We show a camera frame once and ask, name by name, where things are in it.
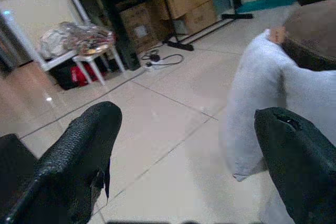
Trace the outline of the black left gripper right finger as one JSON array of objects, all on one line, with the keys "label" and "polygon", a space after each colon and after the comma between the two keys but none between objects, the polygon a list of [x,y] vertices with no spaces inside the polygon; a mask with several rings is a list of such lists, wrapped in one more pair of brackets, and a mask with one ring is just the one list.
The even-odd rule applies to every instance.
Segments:
[{"label": "black left gripper right finger", "polygon": [[270,177],[295,224],[336,224],[336,146],[309,120],[280,107],[256,110]]}]

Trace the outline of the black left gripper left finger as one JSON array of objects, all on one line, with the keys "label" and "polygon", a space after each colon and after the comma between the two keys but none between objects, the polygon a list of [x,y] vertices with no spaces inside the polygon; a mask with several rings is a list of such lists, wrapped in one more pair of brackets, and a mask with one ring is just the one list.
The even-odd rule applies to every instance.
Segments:
[{"label": "black left gripper left finger", "polygon": [[17,137],[0,137],[0,224],[87,224],[109,192],[110,157],[121,109],[97,103],[36,157]]}]

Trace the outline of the red and black bag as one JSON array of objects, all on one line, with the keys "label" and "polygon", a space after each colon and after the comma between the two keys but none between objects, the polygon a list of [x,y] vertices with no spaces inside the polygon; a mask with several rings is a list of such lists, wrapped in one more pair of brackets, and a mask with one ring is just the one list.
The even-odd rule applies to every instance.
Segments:
[{"label": "red and black bag", "polygon": [[[102,76],[104,77],[107,73],[107,68],[100,58],[96,59],[95,63]],[[89,74],[91,80],[97,81],[98,78],[96,77],[96,74],[94,73],[92,67],[86,62],[83,62],[82,64]],[[51,68],[49,70],[49,73],[64,90],[69,90],[76,87],[83,87],[89,84],[82,71],[72,59],[69,59],[62,64]]]}]

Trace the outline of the crumpled white plastic bag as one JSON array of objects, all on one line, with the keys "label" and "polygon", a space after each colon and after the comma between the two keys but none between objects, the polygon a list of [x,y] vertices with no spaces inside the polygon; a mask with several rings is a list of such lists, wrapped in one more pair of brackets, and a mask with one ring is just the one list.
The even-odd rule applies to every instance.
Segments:
[{"label": "crumpled white plastic bag", "polygon": [[69,50],[65,46],[68,33],[62,29],[51,29],[45,32],[39,41],[39,53],[45,59],[55,59]]}]

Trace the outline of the white low shelf table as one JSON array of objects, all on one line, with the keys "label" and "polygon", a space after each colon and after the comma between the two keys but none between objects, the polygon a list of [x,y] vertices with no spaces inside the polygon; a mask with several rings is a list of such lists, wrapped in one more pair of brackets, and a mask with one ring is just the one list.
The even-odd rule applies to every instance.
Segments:
[{"label": "white low shelf table", "polygon": [[21,7],[14,13],[3,14],[0,24],[0,61],[11,72],[18,66],[32,61],[25,48],[25,43],[19,39],[6,23],[7,18],[34,18],[29,23],[31,33],[29,38],[39,38],[36,49],[42,58],[40,66],[49,72],[67,90],[76,87],[82,76],[75,59],[98,56],[113,50],[112,32],[95,25],[78,26],[68,21],[56,23],[56,19],[67,17],[69,8],[65,5],[69,0],[0,0],[5,7]]}]

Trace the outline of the colourful patterned cloth bundle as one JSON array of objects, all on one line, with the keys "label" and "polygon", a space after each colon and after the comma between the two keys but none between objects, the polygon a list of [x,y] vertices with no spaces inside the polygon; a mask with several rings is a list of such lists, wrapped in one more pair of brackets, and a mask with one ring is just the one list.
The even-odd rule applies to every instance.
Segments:
[{"label": "colourful patterned cloth bundle", "polygon": [[69,34],[65,42],[66,48],[75,50],[79,55],[105,52],[116,41],[114,32],[94,24],[78,26],[74,23],[63,22],[59,24],[59,28]]}]

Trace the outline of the white power strip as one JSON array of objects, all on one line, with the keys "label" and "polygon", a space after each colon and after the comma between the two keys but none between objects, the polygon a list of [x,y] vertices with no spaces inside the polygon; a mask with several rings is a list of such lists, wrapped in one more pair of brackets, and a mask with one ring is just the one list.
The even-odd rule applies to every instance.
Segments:
[{"label": "white power strip", "polygon": [[147,72],[159,72],[162,69],[166,68],[167,66],[159,65],[159,61],[158,62],[147,61],[142,67]]}]

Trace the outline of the brown cardboard box with label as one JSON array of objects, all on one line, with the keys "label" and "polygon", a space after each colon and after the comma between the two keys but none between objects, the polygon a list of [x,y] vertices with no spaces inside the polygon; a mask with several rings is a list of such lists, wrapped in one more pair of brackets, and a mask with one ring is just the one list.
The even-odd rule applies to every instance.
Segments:
[{"label": "brown cardboard box with label", "polygon": [[120,16],[137,54],[155,46],[171,33],[169,24],[160,18],[154,1],[128,8]]}]

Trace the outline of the black stand base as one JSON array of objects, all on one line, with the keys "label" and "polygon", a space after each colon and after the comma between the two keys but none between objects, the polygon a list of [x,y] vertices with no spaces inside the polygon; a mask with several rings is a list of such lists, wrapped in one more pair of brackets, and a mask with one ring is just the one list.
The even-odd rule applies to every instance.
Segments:
[{"label": "black stand base", "polygon": [[180,50],[194,51],[194,47],[190,44],[182,44],[180,42],[172,42],[170,40],[164,40],[164,41],[162,41],[162,44],[165,44],[169,47],[177,48],[177,49],[180,49]]}]

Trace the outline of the small brown cardboard box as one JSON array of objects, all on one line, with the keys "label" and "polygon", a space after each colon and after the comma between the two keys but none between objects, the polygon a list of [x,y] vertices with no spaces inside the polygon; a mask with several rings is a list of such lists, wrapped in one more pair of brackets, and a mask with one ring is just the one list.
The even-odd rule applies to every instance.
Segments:
[{"label": "small brown cardboard box", "polygon": [[180,35],[192,35],[217,22],[213,1],[187,12],[173,20],[175,31]]}]

